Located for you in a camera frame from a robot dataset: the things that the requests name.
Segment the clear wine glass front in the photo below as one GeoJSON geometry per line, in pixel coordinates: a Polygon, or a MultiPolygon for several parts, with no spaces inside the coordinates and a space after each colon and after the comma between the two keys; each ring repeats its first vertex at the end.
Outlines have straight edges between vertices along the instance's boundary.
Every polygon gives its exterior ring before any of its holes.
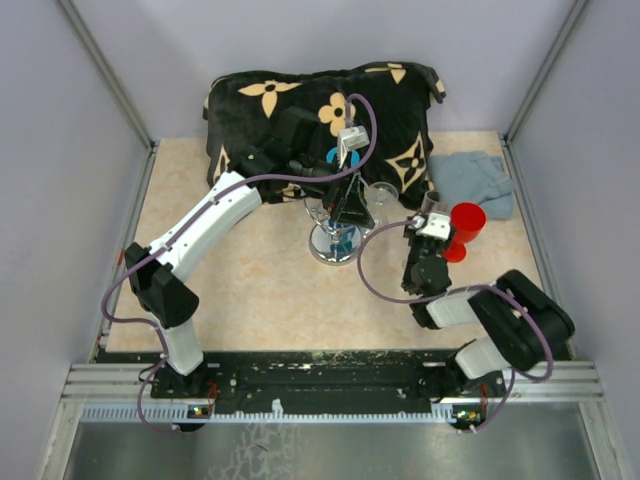
{"type": "Polygon", "coordinates": [[[449,206],[437,190],[430,190],[425,193],[420,206],[420,212],[426,221],[433,219],[450,220],[449,206]]]}

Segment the red plastic wine glass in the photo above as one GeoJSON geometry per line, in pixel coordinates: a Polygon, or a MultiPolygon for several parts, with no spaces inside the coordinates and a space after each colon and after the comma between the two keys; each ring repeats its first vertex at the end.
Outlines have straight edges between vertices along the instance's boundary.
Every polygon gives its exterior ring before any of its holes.
{"type": "Polygon", "coordinates": [[[451,210],[454,235],[443,257],[450,263],[459,263],[466,257],[466,245],[475,240],[484,228],[487,216],[477,204],[462,202],[451,210]]]}

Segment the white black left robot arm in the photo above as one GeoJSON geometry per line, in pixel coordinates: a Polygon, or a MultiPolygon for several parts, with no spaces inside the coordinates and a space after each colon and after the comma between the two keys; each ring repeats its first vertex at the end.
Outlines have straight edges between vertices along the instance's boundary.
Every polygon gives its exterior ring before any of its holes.
{"type": "Polygon", "coordinates": [[[148,247],[132,243],[126,249],[131,290],[150,314],[162,359],[174,370],[172,383],[184,395],[197,396],[208,384],[193,325],[199,298],[186,282],[234,225],[279,188],[293,184],[320,197],[328,224],[373,228],[359,173],[377,143],[377,119],[373,112],[368,116],[368,126],[347,122],[338,133],[334,159],[327,161],[310,151],[319,118],[298,107],[286,109],[172,229],[148,247]]]}

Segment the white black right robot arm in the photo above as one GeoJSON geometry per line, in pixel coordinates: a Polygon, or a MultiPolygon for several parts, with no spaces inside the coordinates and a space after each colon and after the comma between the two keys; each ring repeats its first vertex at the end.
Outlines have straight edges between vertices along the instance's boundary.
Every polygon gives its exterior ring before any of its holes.
{"type": "Polygon", "coordinates": [[[505,368],[526,373],[575,334],[570,316],[521,271],[509,270],[490,285],[454,290],[444,258],[447,241],[413,225],[403,236],[409,254],[401,286],[422,299],[410,305],[418,325],[443,330],[473,324],[486,332],[426,375],[431,397],[470,395],[486,375],[505,368]]]}

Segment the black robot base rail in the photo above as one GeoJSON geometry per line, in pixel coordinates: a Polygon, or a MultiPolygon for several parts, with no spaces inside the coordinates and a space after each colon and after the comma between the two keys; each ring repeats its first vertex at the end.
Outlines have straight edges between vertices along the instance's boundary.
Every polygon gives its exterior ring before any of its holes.
{"type": "Polygon", "coordinates": [[[151,380],[154,399],[204,398],[219,414],[429,413],[447,397],[466,403],[499,399],[501,372],[466,380],[452,349],[207,352],[187,377],[163,367],[151,380]]]}

